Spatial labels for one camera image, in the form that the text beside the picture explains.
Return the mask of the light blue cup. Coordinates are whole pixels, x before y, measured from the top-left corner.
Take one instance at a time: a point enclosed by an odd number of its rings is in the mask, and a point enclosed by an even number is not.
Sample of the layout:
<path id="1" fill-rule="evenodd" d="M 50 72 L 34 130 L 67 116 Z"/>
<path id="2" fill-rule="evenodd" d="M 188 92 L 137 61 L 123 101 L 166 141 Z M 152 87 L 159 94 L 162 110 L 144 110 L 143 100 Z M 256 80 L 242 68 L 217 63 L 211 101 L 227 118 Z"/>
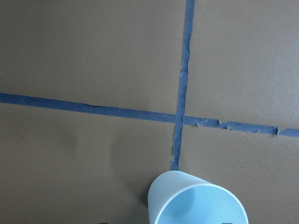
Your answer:
<path id="1" fill-rule="evenodd" d="M 148 192 L 151 224 L 247 224 L 246 211 L 227 189 L 181 171 L 159 175 Z"/>

